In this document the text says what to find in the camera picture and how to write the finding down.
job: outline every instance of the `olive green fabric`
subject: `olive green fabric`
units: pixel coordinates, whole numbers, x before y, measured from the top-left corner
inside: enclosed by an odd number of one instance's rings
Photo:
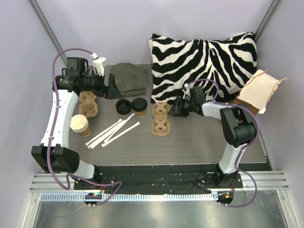
[[[119,63],[112,67],[110,74],[115,76],[116,86],[123,96],[146,94],[147,74],[143,66]]]

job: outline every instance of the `paper bag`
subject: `paper bag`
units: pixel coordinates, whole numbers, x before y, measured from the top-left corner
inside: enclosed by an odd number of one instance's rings
[[[244,85],[241,92],[237,96],[235,104],[239,104],[240,101],[250,104],[251,110],[258,110],[258,113],[263,114],[266,110],[266,105],[274,94],[278,90],[279,84],[283,80],[290,81],[289,78],[283,78],[277,80],[274,77],[267,74],[268,70],[258,70]]]

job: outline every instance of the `cup lid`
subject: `cup lid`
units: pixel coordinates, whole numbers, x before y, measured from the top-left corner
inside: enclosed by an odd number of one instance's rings
[[[119,114],[128,114],[131,112],[131,102],[125,99],[119,100],[116,103],[116,110]]]
[[[147,101],[141,97],[135,98],[132,101],[132,109],[136,112],[142,112],[146,110],[147,106]]]

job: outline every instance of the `zebra print pillow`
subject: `zebra print pillow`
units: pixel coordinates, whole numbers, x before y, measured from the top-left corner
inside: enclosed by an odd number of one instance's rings
[[[153,34],[149,41],[153,60],[153,92],[151,102],[173,104],[185,83],[212,79],[219,86],[217,101],[234,100],[241,88],[256,72],[257,49],[253,33],[227,40],[192,39],[175,41]],[[216,93],[214,84],[200,81],[207,100]]]

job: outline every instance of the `coffee cup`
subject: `coffee cup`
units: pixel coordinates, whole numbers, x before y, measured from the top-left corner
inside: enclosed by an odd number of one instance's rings
[[[70,128],[83,137],[88,136],[91,132],[87,118],[81,114],[72,117]]]
[[[132,109],[138,117],[143,117],[146,114],[147,101],[141,97],[135,98],[131,103]]]

